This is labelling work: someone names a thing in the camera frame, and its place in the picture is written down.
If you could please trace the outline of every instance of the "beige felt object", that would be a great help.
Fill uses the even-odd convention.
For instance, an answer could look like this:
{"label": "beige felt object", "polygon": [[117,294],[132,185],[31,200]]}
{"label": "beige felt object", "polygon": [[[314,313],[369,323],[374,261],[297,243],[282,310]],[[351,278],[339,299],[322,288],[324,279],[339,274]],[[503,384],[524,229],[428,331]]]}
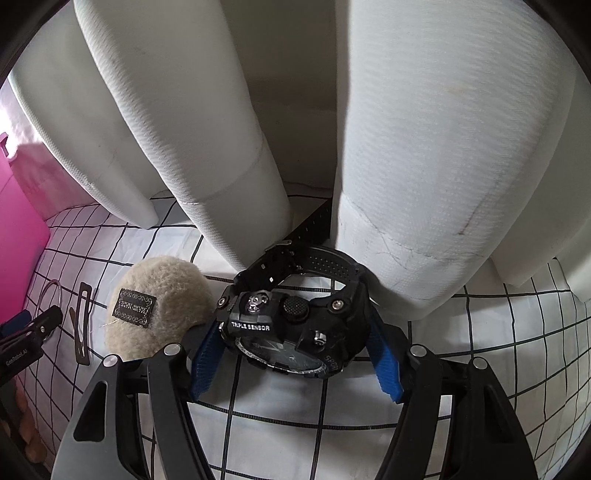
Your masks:
{"label": "beige felt object", "polygon": [[[156,297],[147,328],[112,316],[122,288]],[[213,297],[199,269],[175,257],[155,257],[131,267],[115,287],[108,306],[105,346],[124,361],[146,358],[163,346],[181,341],[193,325],[213,313]]]}

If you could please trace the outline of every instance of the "pink box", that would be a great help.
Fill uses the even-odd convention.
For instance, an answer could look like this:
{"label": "pink box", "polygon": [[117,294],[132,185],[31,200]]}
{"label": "pink box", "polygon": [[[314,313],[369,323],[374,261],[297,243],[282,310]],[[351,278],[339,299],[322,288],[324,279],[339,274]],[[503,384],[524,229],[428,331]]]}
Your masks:
{"label": "pink box", "polygon": [[25,197],[0,148],[0,325],[22,311],[48,240],[49,228]]}

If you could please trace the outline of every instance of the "screw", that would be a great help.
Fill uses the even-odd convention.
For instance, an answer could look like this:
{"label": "screw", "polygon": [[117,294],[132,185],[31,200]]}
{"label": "screw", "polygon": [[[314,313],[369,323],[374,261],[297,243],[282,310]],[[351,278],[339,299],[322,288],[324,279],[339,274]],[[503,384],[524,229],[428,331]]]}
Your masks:
{"label": "screw", "polygon": [[181,351],[181,346],[177,343],[169,343],[164,347],[164,355],[175,356]]}
{"label": "screw", "polygon": [[477,356],[472,363],[478,370],[486,370],[488,368],[488,362],[481,356]]}
{"label": "screw", "polygon": [[314,343],[318,346],[326,345],[326,335],[316,330],[314,333]]}
{"label": "screw", "polygon": [[427,349],[423,345],[413,345],[410,348],[410,353],[412,356],[416,356],[418,358],[422,358],[427,355]]}
{"label": "screw", "polygon": [[117,356],[109,355],[103,360],[103,365],[106,367],[112,367],[117,364]]}
{"label": "screw", "polygon": [[335,300],[332,305],[333,310],[341,310],[345,306],[345,302],[343,300]]}

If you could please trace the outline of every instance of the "watch button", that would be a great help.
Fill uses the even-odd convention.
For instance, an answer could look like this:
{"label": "watch button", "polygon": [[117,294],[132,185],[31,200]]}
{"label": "watch button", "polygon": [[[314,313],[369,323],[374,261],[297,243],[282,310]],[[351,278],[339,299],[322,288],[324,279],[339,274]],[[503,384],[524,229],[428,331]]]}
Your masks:
{"label": "watch button", "polygon": [[303,322],[307,316],[310,308],[308,301],[298,296],[289,296],[283,301],[283,313],[287,320],[292,323]]}

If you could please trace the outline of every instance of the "watch face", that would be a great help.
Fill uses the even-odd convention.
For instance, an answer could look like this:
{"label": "watch face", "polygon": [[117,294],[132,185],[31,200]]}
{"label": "watch face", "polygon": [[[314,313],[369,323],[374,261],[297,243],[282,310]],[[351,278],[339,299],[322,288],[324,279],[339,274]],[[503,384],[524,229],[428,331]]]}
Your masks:
{"label": "watch face", "polygon": [[278,343],[263,338],[244,337],[236,339],[236,346],[245,355],[289,373],[318,374],[326,369],[325,364],[317,358],[296,352],[296,346],[291,342]]}

